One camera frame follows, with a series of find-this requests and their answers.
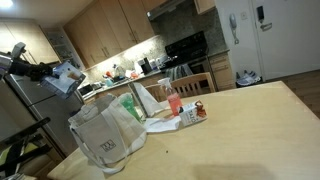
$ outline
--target wooden table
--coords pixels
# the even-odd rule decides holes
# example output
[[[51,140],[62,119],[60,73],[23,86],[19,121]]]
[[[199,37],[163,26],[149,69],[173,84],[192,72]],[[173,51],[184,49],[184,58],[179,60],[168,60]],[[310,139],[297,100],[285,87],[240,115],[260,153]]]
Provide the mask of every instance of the wooden table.
[[[52,179],[320,179],[320,121],[282,82],[200,99],[208,119],[148,135],[125,169],[104,174],[77,149]]]

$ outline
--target refrigerator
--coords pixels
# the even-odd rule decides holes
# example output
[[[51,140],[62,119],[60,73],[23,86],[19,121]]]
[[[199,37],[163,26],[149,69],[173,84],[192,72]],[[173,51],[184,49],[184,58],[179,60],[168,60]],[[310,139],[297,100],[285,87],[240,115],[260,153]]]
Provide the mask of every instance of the refrigerator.
[[[49,117],[51,121],[44,130],[63,156],[68,156],[78,148],[70,130],[68,119],[77,113],[83,105],[78,92],[67,99],[62,99],[39,85],[29,77],[7,75],[5,81],[12,91],[32,114],[35,121]]]

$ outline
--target shopping bag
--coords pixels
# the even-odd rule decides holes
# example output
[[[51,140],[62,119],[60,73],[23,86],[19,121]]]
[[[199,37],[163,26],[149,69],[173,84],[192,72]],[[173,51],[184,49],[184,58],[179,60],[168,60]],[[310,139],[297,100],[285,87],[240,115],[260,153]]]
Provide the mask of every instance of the shopping bag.
[[[109,174],[121,171],[146,140],[144,127],[111,94],[84,105],[69,122],[81,151]],[[108,167],[114,163],[118,166]]]

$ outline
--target floor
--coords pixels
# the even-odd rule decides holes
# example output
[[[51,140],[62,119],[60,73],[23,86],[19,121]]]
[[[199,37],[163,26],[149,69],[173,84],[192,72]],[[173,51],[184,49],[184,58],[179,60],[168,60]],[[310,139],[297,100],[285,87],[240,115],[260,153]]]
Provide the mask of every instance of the floor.
[[[320,70],[268,80],[283,81],[320,118]]]

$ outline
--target backsplash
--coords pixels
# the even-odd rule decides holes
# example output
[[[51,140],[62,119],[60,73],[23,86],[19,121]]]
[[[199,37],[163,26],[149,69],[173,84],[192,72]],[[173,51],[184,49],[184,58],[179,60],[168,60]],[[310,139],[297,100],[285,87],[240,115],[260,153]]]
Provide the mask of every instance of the backsplash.
[[[134,62],[147,57],[149,60],[165,55],[164,47],[199,31],[204,31],[209,46],[209,54],[227,49],[223,37],[219,15],[216,9],[198,15],[193,0],[186,0],[176,10],[163,14],[152,22],[159,35],[150,38],[106,61],[86,70],[84,83],[103,81],[106,71],[113,71],[113,64],[131,70]]]

